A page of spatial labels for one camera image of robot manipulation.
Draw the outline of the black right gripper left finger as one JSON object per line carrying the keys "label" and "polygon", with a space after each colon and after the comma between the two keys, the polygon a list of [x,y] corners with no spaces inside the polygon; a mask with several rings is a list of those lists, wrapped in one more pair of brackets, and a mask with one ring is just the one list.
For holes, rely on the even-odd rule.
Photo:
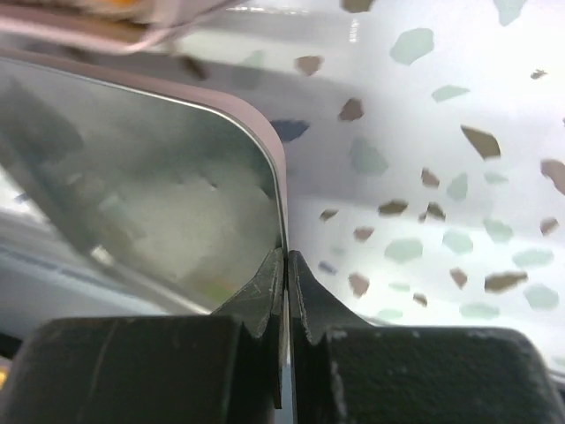
{"label": "black right gripper left finger", "polygon": [[284,254],[212,314],[49,322],[19,349],[4,423],[271,423],[281,405]]}

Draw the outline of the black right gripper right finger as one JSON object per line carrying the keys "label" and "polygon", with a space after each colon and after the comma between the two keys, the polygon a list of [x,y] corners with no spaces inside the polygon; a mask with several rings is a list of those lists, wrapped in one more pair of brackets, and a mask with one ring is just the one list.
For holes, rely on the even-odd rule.
{"label": "black right gripper right finger", "polygon": [[561,423],[533,344],[512,329],[373,326],[288,257],[297,423]]}

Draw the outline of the silver tin lid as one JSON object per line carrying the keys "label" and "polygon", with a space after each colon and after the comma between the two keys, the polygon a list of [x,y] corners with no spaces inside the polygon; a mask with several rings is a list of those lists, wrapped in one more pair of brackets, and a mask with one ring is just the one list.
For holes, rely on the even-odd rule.
{"label": "silver tin lid", "polygon": [[172,312],[288,249],[283,144],[233,95],[5,49],[1,164],[91,266]]}

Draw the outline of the square cookie tin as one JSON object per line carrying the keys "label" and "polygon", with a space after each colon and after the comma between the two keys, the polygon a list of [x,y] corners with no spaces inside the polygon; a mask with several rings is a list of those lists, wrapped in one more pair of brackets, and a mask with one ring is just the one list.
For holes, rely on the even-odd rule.
{"label": "square cookie tin", "polygon": [[1,31],[129,55],[172,42],[239,1],[2,1]]}

